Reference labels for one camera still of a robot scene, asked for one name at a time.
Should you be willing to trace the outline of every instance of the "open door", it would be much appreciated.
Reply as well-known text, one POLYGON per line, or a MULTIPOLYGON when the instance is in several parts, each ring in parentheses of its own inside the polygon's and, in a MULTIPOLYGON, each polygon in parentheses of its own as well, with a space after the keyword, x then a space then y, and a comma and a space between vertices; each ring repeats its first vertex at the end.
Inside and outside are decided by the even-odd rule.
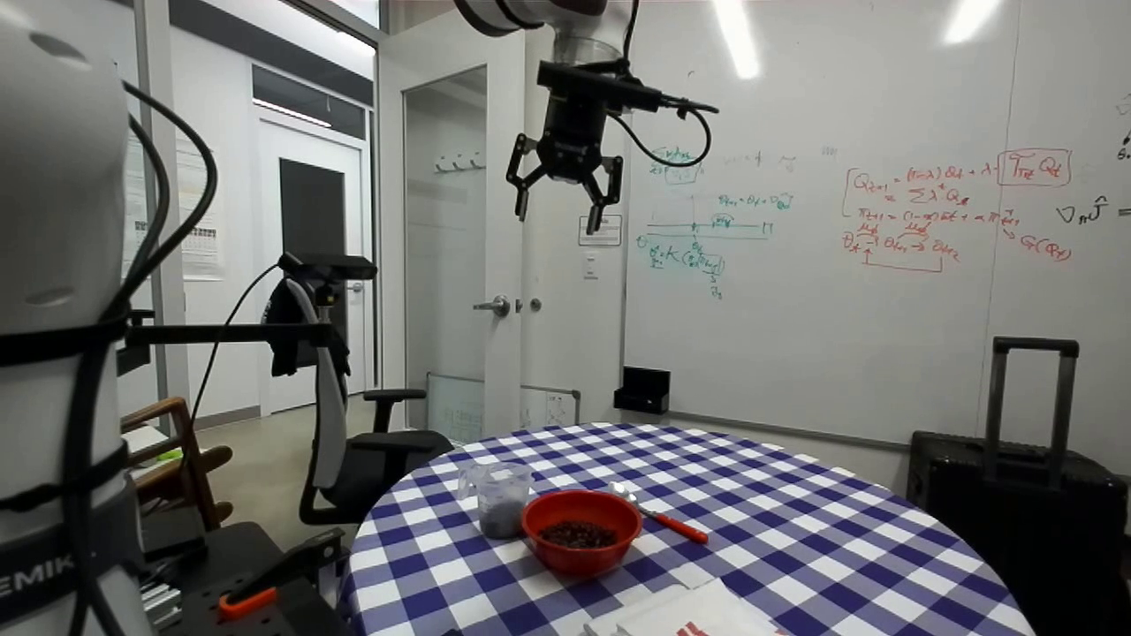
POLYGON ((408 404, 392 428, 456 442, 519 428, 523 227, 506 181, 523 130, 525 34, 485 37, 449 11, 381 42, 381 385, 475 380, 408 404))

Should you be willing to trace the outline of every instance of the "orange handle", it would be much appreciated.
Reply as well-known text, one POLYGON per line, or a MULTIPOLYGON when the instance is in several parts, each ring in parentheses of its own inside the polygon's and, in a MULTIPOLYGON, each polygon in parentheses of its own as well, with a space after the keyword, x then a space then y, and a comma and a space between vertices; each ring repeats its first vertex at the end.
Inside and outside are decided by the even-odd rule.
POLYGON ((700 532, 683 522, 677 522, 673 519, 667 515, 656 515, 653 518, 656 519, 656 522, 659 523, 659 525, 664 527, 670 527, 675 532, 679 532, 683 536, 687 536, 688 539, 694 541, 696 543, 707 543, 706 532, 700 532))

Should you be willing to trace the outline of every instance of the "plastic measuring cup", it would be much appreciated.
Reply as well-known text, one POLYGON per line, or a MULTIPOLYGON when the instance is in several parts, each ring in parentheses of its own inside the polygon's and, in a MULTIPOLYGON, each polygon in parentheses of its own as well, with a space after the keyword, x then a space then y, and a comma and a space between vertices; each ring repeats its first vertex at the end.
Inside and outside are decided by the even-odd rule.
POLYGON ((534 483, 534 472, 523 464, 477 464, 459 473, 458 497, 478 497, 480 532, 489 539, 511 539, 523 533, 523 508, 534 483))

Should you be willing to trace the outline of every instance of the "black suitcase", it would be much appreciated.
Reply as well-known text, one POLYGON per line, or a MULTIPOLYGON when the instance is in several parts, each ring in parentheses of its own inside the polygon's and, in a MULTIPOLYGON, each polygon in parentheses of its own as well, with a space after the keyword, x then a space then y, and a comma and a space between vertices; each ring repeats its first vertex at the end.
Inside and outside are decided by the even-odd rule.
POLYGON ((1125 636, 1131 601, 1120 555, 1128 487, 1067 449, 1079 351, 1076 341, 994 337, 986 438, 916 431, 907 499, 978 552, 1038 636, 1125 636), (1060 353, 1051 448, 1000 441, 1012 349, 1060 353))

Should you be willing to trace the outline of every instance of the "checkered tablecloth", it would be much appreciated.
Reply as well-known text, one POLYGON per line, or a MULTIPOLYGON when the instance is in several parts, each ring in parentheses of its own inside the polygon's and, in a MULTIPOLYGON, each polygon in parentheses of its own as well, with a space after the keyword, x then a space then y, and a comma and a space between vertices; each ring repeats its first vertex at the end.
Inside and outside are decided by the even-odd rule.
POLYGON ((998 576, 934 518, 812 457, 699 430, 586 424, 457 449, 389 491, 357 531, 343 582, 357 634, 577 636, 590 618, 675 583, 722 577, 795 636, 1031 634, 998 576), (484 539, 459 471, 520 462, 538 493, 627 481, 651 519, 622 567, 560 577, 526 541, 484 539))

